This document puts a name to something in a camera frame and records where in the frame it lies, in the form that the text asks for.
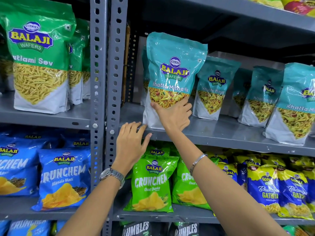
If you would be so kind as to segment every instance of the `silver watch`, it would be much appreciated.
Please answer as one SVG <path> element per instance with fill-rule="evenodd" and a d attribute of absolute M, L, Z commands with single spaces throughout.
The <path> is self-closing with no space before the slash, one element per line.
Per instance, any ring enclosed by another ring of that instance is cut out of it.
<path fill-rule="evenodd" d="M 117 179 L 119 179 L 119 181 L 120 181 L 120 188 L 119 189 L 121 189 L 124 186 L 125 177 L 122 173 L 120 173 L 117 170 L 114 170 L 112 168 L 107 168 L 100 174 L 100 181 L 106 179 L 108 176 L 114 176 Z"/>

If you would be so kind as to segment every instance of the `shelf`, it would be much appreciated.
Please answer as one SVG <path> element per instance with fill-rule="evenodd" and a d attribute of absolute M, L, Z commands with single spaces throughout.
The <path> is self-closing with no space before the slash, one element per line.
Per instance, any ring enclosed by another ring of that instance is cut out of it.
<path fill-rule="evenodd" d="M 150 221 L 150 222 L 189 222 L 189 223 L 212 223 L 219 224 L 218 219 L 211 210 L 197 207 L 189 207 L 172 204 L 173 213 L 166 212 L 136 212 L 124 211 L 123 208 L 128 204 L 131 193 L 127 197 L 119 197 L 114 202 L 113 221 Z M 280 225 L 314 225 L 315 220 L 305 220 L 297 218 L 281 218 L 272 215 Z"/>
<path fill-rule="evenodd" d="M 36 212 L 31 210 L 36 205 L 38 198 L 27 197 L 1 197 L 0 220 L 68 220 L 76 211 L 76 208 L 63 209 L 48 212 Z"/>
<path fill-rule="evenodd" d="M 142 122 L 144 107 L 125 103 L 120 110 L 121 127 L 126 122 Z M 237 119 L 220 115 L 218 121 L 190 117 L 190 125 L 183 133 L 194 143 L 215 147 L 226 147 L 258 152 L 305 155 L 315 157 L 315 139 L 308 138 L 305 145 L 292 146 L 277 143 L 262 135 L 264 128 L 250 127 L 238 123 Z M 144 136 L 152 133 L 151 140 L 170 141 L 164 130 L 147 128 Z"/>
<path fill-rule="evenodd" d="M 19 111 L 13 108 L 13 103 L 14 92 L 0 97 L 0 123 L 90 129 L 90 100 L 85 100 L 79 105 L 72 105 L 69 111 L 58 114 Z"/>
<path fill-rule="evenodd" d="M 139 35 L 166 32 L 209 43 L 215 51 L 225 51 L 228 41 L 229 53 L 280 60 L 311 53 L 314 43 L 314 18 L 248 0 L 129 0 L 128 10 L 133 9 L 139 11 L 129 11 L 128 18 Z"/>

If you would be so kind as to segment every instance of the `bracelet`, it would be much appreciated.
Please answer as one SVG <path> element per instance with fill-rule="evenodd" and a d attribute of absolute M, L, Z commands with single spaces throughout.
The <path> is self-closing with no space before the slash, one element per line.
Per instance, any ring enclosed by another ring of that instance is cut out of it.
<path fill-rule="evenodd" d="M 199 156 L 198 159 L 192 164 L 192 166 L 191 166 L 191 168 L 190 168 L 190 171 L 189 171 L 189 173 L 190 173 L 191 176 L 192 176 L 192 171 L 193 171 L 194 168 L 195 168 L 195 165 L 196 165 L 203 157 L 205 157 L 205 156 L 208 156 L 208 154 L 203 154 L 203 155 Z"/>

